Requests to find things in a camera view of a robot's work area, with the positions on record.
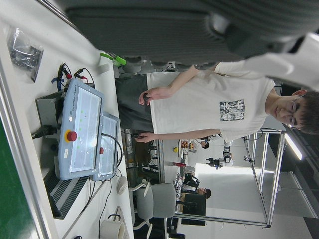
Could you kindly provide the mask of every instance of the hand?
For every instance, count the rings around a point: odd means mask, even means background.
[[[140,133],[139,136],[135,138],[136,142],[143,142],[143,143],[147,143],[155,139],[158,139],[156,137],[156,134],[151,132]]]
[[[156,88],[151,88],[147,91],[144,91],[141,93],[139,97],[139,104],[144,105],[145,99],[144,96],[146,96],[148,99],[146,100],[146,105],[150,105],[150,102],[152,100],[160,100],[160,99],[166,99],[169,98],[173,95],[173,92],[170,87],[156,87]]]

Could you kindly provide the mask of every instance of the eyeglasses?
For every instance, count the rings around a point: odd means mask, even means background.
[[[297,111],[297,103],[296,103],[296,100],[305,96],[306,94],[302,95],[302,96],[299,96],[298,98],[290,101],[287,103],[287,107],[286,107],[286,110],[291,113],[291,114],[294,114],[296,111]],[[288,126],[288,127],[294,127],[296,123],[296,118],[293,117],[293,116],[286,116],[285,117],[285,124]]]

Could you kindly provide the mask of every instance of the computer monitor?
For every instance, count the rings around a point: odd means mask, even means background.
[[[183,214],[206,216],[206,195],[186,194],[184,201],[190,202],[190,203],[196,203],[196,206],[186,206],[186,207],[184,206]],[[182,219],[181,223],[186,225],[197,225],[197,226],[206,225],[206,221],[191,220],[191,219]]]

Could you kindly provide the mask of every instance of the short dark hair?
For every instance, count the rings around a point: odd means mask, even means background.
[[[304,133],[319,134],[319,93],[307,92],[305,96],[305,107],[301,117],[300,130]]]
[[[211,190],[210,190],[209,188],[206,188],[206,193],[205,193],[205,195],[206,195],[206,199],[210,198],[210,196],[211,196]]]
[[[207,142],[202,148],[209,148],[209,142]]]

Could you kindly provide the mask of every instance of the white desk surface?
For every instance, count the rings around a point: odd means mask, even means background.
[[[17,111],[18,121],[22,126],[21,133],[29,151],[28,158],[30,161],[26,162],[26,164],[30,166],[32,176],[36,181],[34,190],[39,194],[37,200],[40,208],[42,208],[42,216],[47,225],[46,228],[50,231],[48,233],[49,237],[53,239],[73,239],[75,236],[81,235],[82,238],[97,238],[98,221],[110,190],[110,182],[105,182],[103,185],[101,185],[101,182],[96,183],[95,192],[99,188],[98,193],[94,195],[85,212],[79,216],[89,197],[89,182],[86,182],[66,218],[64,220],[54,219],[42,180],[42,177],[48,171],[46,165],[51,164],[42,158],[48,152],[43,151],[42,138],[32,140],[30,132],[40,128],[35,99],[57,91],[56,84],[52,84],[51,80],[56,77],[59,66],[64,62],[70,67],[72,73],[82,67],[89,69],[94,78],[96,89],[105,96],[104,111],[118,116],[112,62],[106,58],[101,58],[99,55],[101,51],[94,48],[86,38],[37,1],[2,1],[0,19],[0,28],[3,28],[5,36],[9,25],[18,27],[32,41],[40,44],[44,49],[35,83],[23,70],[17,67],[10,66],[8,72],[12,73],[12,78],[10,79],[12,81],[9,83],[9,88],[12,92],[13,105],[15,105],[13,110]],[[5,44],[3,36],[0,40],[2,45]],[[6,61],[9,61],[8,53],[3,49],[4,47],[0,49],[1,60],[7,58]],[[83,75],[90,79],[89,75],[85,73]],[[120,143],[122,142],[120,133],[118,140]],[[126,176],[124,159],[119,169]],[[120,196],[117,195],[116,185],[118,179],[118,177],[112,179],[112,192],[103,213],[102,221],[109,214],[114,213],[117,206],[121,206],[129,235],[133,239],[128,190]]]

